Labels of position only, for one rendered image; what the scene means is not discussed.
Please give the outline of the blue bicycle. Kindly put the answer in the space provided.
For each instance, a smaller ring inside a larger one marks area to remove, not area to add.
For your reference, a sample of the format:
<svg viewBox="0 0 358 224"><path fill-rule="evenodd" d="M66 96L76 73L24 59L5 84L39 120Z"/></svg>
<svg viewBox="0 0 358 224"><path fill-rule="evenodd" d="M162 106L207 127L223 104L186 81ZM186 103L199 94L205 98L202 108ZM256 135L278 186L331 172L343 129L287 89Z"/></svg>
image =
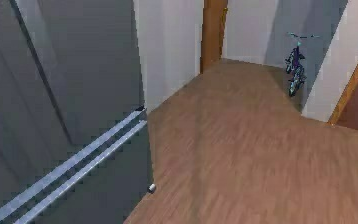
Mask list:
<svg viewBox="0 0 358 224"><path fill-rule="evenodd" d="M299 36L293 32L288 32L288 35L297 39L296 46L292 49L290 55L285 59L286 73L291 74L292 78L289 79L290 85L288 88L288 94L290 97L294 97L300 87L305 83L307 77L304 75L305 69L301 64L301 61L305 59L305 56L300 52L301 39L317 38L317 35Z"/></svg>

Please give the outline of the grey fridge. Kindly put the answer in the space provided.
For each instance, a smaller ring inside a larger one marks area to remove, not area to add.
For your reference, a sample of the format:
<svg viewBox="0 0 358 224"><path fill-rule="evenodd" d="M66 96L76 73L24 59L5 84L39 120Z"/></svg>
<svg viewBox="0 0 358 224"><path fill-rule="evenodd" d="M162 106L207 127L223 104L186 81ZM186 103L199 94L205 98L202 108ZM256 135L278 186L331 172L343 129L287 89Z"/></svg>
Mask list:
<svg viewBox="0 0 358 224"><path fill-rule="evenodd" d="M97 149L147 122L133 0L0 0L0 208L141 106ZM151 181L146 124L29 224L124 224Z"/></svg>

